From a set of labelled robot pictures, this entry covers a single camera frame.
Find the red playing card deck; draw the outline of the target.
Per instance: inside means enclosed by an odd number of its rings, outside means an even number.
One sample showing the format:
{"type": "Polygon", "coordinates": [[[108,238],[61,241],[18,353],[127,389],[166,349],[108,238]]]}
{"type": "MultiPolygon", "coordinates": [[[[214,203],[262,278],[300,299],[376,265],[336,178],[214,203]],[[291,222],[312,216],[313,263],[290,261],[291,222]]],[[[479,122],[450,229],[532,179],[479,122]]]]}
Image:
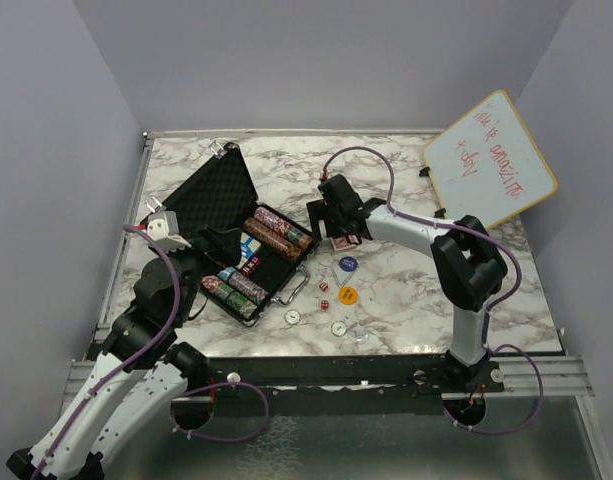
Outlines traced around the red playing card deck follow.
{"type": "Polygon", "coordinates": [[[330,241],[335,252],[347,251],[362,244],[362,241],[355,235],[343,235],[331,238],[330,241]]]}

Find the grey poker chip stack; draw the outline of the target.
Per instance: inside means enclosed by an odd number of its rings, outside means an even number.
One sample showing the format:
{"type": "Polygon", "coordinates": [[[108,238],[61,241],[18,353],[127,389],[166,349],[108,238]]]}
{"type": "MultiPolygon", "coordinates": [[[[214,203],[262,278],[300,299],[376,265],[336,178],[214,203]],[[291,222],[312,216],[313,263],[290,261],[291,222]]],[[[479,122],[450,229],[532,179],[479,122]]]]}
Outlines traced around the grey poker chip stack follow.
{"type": "Polygon", "coordinates": [[[281,219],[277,217],[273,212],[261,206],[259,206],[255,210],[254,218],[271,229],[274,229],[281,221],[281,219]]]}

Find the red white poker chip stack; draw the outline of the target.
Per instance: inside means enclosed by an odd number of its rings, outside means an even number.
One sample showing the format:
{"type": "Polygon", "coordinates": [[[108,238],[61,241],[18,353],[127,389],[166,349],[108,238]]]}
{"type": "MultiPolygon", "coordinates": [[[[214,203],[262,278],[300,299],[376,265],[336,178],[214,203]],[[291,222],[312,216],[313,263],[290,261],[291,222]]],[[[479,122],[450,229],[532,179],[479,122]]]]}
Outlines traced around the red white poker chip stack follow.
{"type": "Polygon", "coordinates": [[[210,294],[214,294],[222,284],[222,280],[215,275],[205,276],[201,279],[202,287],[209,292],[210,294]]]}

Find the brown poker chip stack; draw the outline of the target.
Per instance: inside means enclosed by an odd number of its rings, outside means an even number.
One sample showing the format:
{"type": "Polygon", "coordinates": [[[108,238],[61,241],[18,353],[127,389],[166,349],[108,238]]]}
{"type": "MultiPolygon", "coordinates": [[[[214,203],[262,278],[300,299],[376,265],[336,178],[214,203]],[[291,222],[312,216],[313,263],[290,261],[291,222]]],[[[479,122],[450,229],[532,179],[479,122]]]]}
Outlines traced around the brown poker chip stack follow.
{"type": "Polygon", "coordinates": [[[244,222],[243,228],[248,234],[258,239],[261,239],[262,235],[265,233],[265,226],[252,217],[244,222]]]}

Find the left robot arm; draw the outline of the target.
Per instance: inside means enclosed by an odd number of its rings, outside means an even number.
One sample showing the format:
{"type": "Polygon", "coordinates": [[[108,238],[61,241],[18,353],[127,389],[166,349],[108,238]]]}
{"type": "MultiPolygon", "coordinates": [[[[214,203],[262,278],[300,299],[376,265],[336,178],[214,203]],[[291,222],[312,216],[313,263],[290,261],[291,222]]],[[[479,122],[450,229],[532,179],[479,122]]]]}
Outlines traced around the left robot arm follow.
{"type": "Polygon", "coordinates": [[[200,282],[240,260],[239,229],[203,228],[191,240],[162,219],[125,226],[156,253],[134,285],[135,298],[113,322],[85,383],[50,431],[15,451],[19,479],[101,479],[135,433],[176,395],[200,392],[207,360],[177,340],[200,282]]]}

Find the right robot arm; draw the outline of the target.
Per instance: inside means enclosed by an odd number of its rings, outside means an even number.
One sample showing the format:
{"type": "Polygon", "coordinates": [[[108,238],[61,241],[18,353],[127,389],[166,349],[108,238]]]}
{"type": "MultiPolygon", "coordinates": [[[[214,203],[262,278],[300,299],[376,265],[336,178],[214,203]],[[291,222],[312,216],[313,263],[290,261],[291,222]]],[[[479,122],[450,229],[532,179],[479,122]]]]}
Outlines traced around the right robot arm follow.
{"type": "Polygon", "coordinates": [[[428,256],[442,292],[453,304],[453,331],[445,367],[447,383],[467,391],[482,376],[487,356],[488,308],[499,293],[508,267],[481,222],[470,215],[452,222],[395,210],[388,201],[361,199],[342,175],[318,186],[321,198],[307,204],[316,239],[344,235],[383,241],[428,256]]]}

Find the light blue poker chip stack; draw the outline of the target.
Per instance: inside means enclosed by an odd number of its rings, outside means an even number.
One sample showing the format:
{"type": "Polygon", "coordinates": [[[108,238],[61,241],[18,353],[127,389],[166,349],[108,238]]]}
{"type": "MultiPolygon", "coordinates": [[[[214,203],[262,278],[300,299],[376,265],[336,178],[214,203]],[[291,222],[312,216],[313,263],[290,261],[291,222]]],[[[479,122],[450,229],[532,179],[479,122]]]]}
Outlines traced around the light blue poker chip stack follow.
{"type": "Polygon", "coordinates": [[[234,273],[237,272],[237,269],[235,267],[227,267],[223,270],[221,270],[217,276],[224,282],[228,282],[229,279],[232,277],[232,275],[234,273]]]}

